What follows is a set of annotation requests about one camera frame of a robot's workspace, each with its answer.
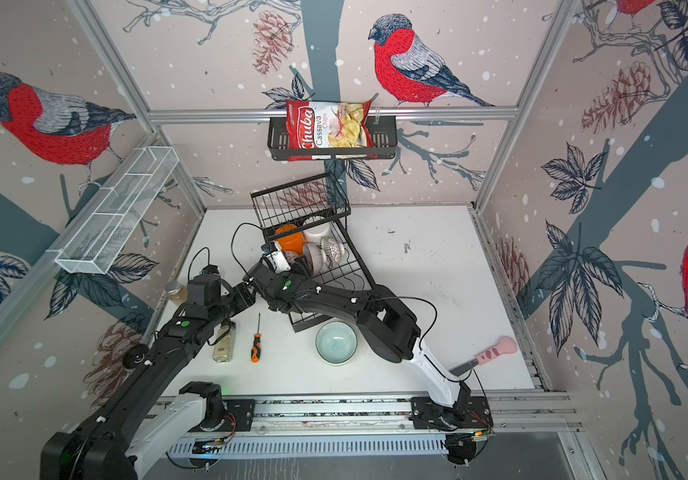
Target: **orange mug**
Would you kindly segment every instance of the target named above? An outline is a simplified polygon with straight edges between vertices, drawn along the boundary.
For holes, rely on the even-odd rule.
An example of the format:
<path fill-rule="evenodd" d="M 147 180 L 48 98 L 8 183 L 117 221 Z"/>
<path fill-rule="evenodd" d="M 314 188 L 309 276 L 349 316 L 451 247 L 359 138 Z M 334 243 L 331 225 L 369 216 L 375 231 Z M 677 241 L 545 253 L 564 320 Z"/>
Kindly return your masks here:
<path fill-rule="evenodd" d="M 281 234 L 282 232 L 287 232 L 288 230 L 293 230 L 296 225 L 283 225 L 282 227 L 275 230 L 276 234 Z M 277 243 L 280 244 L 280 248 L 283 250 L 290 250 L 296 252 L 299 255 L 304 254 L 304 236 L 301 232 L 296 232 L 288 236 L 277 239 Z"/>

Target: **light blue bowl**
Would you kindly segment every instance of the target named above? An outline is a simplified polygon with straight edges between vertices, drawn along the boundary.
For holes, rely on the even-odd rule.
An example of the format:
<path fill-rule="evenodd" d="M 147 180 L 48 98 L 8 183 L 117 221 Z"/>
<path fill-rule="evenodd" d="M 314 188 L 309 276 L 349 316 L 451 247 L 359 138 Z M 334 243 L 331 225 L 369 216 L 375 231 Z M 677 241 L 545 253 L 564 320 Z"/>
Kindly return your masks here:
<path fill-rule="evenodd" d="M 341 365 L 352 358 L 357 349 L 357 335 L 344 322 L 328 322 L 315 338 L 317 352 L 331 365 Z"/>

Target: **white table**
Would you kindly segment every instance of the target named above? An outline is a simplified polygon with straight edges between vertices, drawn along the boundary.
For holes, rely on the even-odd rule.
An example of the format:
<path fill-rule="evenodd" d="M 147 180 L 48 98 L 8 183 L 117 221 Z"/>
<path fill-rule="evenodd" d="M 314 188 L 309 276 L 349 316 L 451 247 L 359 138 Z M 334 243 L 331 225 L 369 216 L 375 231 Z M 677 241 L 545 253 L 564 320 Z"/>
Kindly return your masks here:
<path fill-rule="evenodd" d="M 230 253 L 235 228 L 256 223 L 252 209 L 208 210 L 186 258 L 186 268 L 203 246 L 210 248 L 211 263 L 223 269 L 227 282 L 241 282 L 243 271 Z M 377 283 L 396 295 L 418 296 L 435 303 L 438 321 L 426 343 L 447 367 L 470 360 L 476 353 L 512 336 L 512 327 L 496 289 L 465 206 L 355 207 L 349 216 L 349 235 Z M 243 226 L 235 240 L 235 255 L 250 268 L 261 255 L 261 232 Z M 192 271 L 206 264 L 206 253 Z M 404 300 L 418 318 L 422 331 L 432 321 L 432 308 Z M 158 329 L 173 315 L 168 302 Z M 250 360 L 253 334 L 261 312 L 262 357 Z M 237 324 L 231 362 L 215 362 L 213 347 L 205 346 L 168 385 L 164 396 L 175 396 L 190 381 L 215 382 L 224 395 L 351 394 L 425 391 L 424 380 L 406 362 L 390 363 L 378 357 L 358 332 L 355 355 L 344 365 L 330 366 L 315 349 L 320 326 L 294 333 L 288 316 L 271 312 L 260 296 L 256 304 L 234 316 Z M 475 369 L 483 387 L 532 389 L 533 383 L 520 352 L 505 355 Z M 467 380 L 479 390 L 474 376 Z"/>

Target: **screwdriver handle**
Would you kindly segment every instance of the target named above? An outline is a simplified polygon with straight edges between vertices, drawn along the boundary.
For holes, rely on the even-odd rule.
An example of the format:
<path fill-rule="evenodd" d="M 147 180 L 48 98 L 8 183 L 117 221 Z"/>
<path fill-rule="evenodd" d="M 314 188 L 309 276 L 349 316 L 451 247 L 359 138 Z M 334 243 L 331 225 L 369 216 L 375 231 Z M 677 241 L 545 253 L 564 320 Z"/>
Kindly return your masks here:
<path fill-rule="evenodd" d="M 256 363 L 261 358 L 261 333 L 253 336 L 253 348 L 250 350 L 250 360 Z"/>

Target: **white mesh basket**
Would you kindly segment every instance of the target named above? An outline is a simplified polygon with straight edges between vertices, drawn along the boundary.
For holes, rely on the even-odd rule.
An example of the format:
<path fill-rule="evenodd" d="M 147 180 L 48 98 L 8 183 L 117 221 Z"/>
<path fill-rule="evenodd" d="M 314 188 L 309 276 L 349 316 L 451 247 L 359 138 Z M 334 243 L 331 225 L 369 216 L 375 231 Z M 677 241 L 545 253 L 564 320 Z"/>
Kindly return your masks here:
<path fill-rule="evenodd" d="M 56 259 L 74 274 L 106 274 L 179 163 L 171 147 L 146 147 Z"/>

